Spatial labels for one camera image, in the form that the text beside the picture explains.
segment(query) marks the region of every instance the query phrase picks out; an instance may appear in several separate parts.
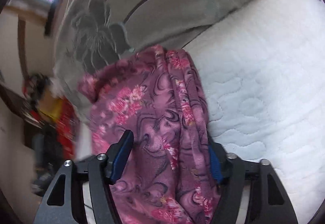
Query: red fabric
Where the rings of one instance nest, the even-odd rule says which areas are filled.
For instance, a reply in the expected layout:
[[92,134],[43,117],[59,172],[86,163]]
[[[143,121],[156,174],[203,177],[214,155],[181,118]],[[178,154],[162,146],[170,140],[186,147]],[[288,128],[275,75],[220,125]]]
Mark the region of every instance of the red fabric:
[[64,159],[74,158],[75,121],[74,108],[65,98],[60,119],[56,124],[57,141],[62,144]]

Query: wall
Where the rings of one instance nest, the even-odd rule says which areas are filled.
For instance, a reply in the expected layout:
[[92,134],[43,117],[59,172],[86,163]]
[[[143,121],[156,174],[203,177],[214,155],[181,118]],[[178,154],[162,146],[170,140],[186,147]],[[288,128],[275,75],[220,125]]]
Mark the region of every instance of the wall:
[[[6,86],[22,96],[23,75],[18,55],[18,16],[10,11],[0,14],[0,70]],[[29,74],[52,75],[53,39],[44,36],[44,26],[26,22],[25,55]]]
[[0,100],[0,188],[18,218],[32,224],[41,198],[30,191],[34,151],[23,144],[23,121]]
[[44,36],[44,26],[26,22],[25,52],[29,74],[38,72],[48,76],[52,75],[53,40]]
[[0,70],[6,86],[22,95],[23,76],[18,56],[18,17],[10,13],[0,14]]

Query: white mattress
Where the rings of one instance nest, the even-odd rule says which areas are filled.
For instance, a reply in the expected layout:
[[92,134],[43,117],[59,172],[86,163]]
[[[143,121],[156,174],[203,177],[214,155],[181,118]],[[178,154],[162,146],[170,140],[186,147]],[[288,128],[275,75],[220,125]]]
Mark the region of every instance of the white mattress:
[[[91,147],[92,147],[91,131],[89,130],[86,124],[80,122],[79,135],[77,138],[77,145],[76,145],[76,160],[79,161],[92,155]],[[96,224],[94,213],[92,210],[88,182],[82,185],[82,190],[83,190],[83,201],[85,204],[84,208],[86,211],[87,222],[88,224]]]
[[325,198],[324,3],[255,0],[185,49],[213,139],[242,159],[269,159],[308,223]]

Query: pink floral blanket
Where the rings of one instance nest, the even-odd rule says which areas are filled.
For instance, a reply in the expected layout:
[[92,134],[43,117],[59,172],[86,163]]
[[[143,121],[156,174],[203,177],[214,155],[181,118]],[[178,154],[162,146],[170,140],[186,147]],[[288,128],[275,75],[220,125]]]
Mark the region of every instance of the pink floral blanket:
[[86,75],[79,90],[93,102],[93,153],[126,129],[134,148],[111,186],[124,224],[209,224],[219,201],[210,174],[207,105],[184,50],[156,45]]

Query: floral pattern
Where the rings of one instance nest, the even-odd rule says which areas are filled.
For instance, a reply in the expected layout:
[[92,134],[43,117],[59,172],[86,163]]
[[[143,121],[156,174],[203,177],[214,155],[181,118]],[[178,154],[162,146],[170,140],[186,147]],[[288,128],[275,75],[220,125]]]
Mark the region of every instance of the floral pattern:
[[122,222],[209,224],[219,196],[209,176],[207,106],[189,55],[155,45],[86,75],[79,88],[94,103],[94,154],[126,129],[134,133],[111,187]]
[[121,23],[110,23],[111,9],[105,0],[90,0],[88,10],[81,10],[72,20],[74,58],[90,74],[116,62],[126,50],[134,51]]
[[167,150],[171,156],[170,166],[172,170],[175,170],[178,162],[178,149],[173,148],[170,143],[167,143],[167,138],[162,139],[162,145],[165,150]]
[[115,100],[108,104],[108,109],[115,114],[115,122],[118,125],[126,123],[127,119],[141,109],[141,99],[146,88],[135,86],[131,91],[128,87],[122,88],[116,95]]

